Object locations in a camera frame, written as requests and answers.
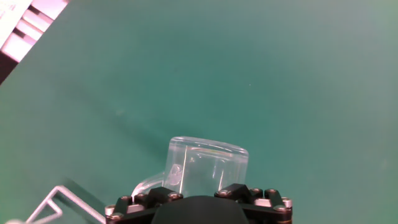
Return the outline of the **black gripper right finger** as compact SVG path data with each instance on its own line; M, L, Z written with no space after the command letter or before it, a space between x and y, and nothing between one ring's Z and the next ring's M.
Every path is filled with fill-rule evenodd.
M292 223L292 201L276 189L232 184L215 192L214 197L234 201L249 223Z

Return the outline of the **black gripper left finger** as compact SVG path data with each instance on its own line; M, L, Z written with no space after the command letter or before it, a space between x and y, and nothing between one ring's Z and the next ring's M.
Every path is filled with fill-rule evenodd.
M106 224L151 223L162 205L181 199L181 193L165 187L157 187L133 197L120 197L112 213L106 215Z

